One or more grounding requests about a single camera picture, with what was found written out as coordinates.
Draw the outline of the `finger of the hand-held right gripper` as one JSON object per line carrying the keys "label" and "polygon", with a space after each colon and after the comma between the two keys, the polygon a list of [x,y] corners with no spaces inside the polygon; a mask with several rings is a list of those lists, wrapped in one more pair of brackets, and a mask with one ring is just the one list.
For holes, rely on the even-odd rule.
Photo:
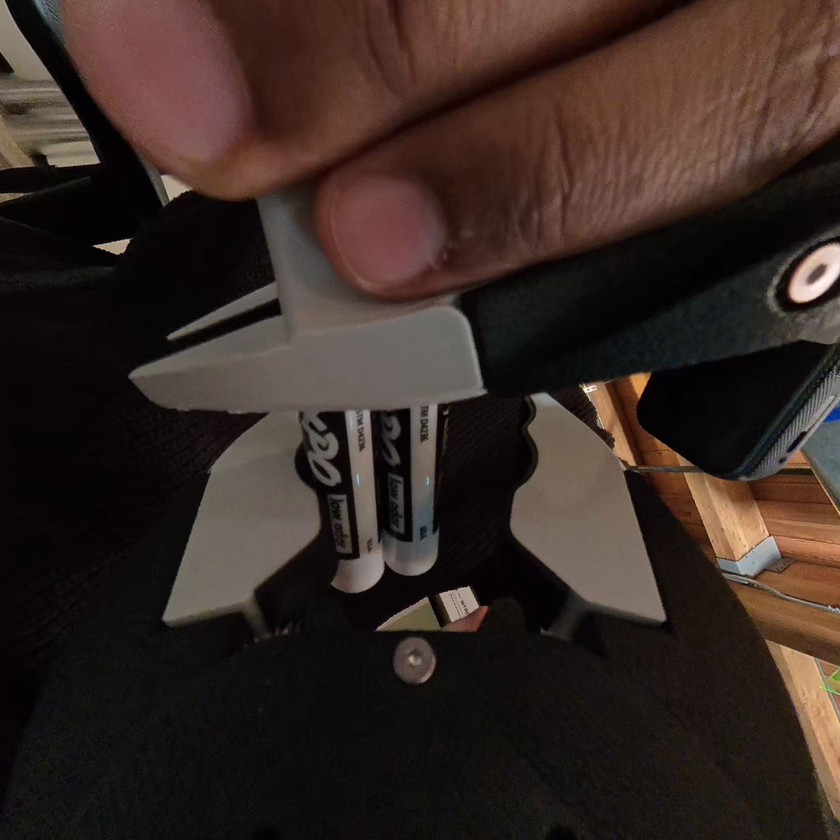
{"label": "finger of the hand-held right gripper", "polygon": [[257,207],[280,314],[132,371],[152,403],[227,413],[382,410],[487,393],[457,297],[388,302],[353,289],[315,238],[310,187]]}
{"label": "finger of the hand-held right gripper", "polygon": [[279,314],[277,286],[275,283],[269,283],[176,329],[166,336],[166,341],[180,342],[217,329],[225,333]]}

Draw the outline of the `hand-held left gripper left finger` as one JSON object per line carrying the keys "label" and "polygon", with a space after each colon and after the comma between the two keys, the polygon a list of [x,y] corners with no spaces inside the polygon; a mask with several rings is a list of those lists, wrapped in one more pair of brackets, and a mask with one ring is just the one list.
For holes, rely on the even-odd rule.
{"label": "hand-held left gripper left finger", "polygon": [[165,625],[239,615],[257,639],[268,639],[327,584],[327,535],[317,494],[298,474],[301,443],[296,413],[269,414],[211,468]]}

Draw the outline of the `person's black clothing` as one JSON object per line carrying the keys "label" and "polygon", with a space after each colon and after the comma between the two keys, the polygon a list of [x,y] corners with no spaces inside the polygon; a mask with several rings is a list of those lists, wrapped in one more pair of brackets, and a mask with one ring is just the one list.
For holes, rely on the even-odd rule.
{"label": "person's black clothing", "polygon": [[130,381],[166,336],[265,286],[255,201],[184,193],[122,255],[2,220],[2,666],[43,668],[111,567],[260,414]]}

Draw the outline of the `person's right hand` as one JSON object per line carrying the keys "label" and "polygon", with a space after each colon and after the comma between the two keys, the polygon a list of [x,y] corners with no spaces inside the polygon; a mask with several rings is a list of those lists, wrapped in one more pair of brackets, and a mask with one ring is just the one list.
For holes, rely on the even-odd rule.
{"label": "person's right hand", "polygon": [[838,2],[62,2],[91,96],[230,201],[317,181],[337,273],[433,296],[754,193],[838,134]]}

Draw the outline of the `black dry erase marker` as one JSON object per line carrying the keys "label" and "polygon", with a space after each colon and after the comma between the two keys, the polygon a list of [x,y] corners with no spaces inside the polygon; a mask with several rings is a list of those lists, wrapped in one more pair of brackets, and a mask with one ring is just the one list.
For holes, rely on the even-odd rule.
{"label": "black dry erase marker", "polygon": [[438,557],[438,495],[448,409],[440,404],[377,414],[376,463],[385,564],[418,576]]}
{"label": "black dry erase marker", "polygon": [[337,558],[332,586],[345,593],[365,592],[385,568],[371,413],[301,412],[298,420],[308,475],[323,502]]}

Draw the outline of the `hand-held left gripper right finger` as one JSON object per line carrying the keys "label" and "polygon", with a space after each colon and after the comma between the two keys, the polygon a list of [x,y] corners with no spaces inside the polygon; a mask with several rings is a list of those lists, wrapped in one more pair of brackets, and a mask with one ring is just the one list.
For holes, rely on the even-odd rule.
{"label": "hand-held left gripper right finger", "polygon": [[570,641],[601,614],[646,627],[667,621],[625,468],[596,432],[551,395],[527,398],[530,471],[513,492],[511,536],[566,595],[541,632]]}

